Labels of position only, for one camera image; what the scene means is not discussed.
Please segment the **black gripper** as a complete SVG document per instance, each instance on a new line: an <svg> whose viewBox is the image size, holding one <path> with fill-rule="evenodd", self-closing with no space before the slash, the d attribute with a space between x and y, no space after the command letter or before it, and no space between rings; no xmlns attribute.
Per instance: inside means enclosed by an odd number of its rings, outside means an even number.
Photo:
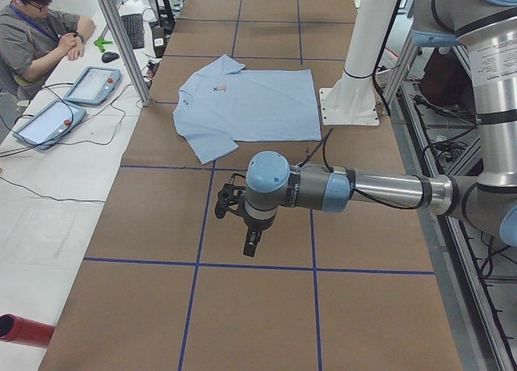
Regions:
<svg viewBox="0 0 517 371"><path fill-rule="evenodd" d="M246 240L243 247L243 255L254 257L262 232L270 228L275 220L275 215L266 219L257 219L249 214L244 215L247 225Z"/></svg>

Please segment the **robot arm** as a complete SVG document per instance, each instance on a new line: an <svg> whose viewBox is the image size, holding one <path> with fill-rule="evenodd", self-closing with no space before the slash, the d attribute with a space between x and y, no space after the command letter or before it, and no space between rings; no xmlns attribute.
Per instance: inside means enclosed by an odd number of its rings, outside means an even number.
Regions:
<svg viewBox="0 0 517 371"><path fill-rule="evenodd" d="M352 200L428 209L516 244L516 0L414 0L412 37L426 47L458 44L468 54L481 173L390 175L327 164L292 166L279 153L258 153L238 206L247 227L245 255L254 255L279 207L339 213Z"/></svg>

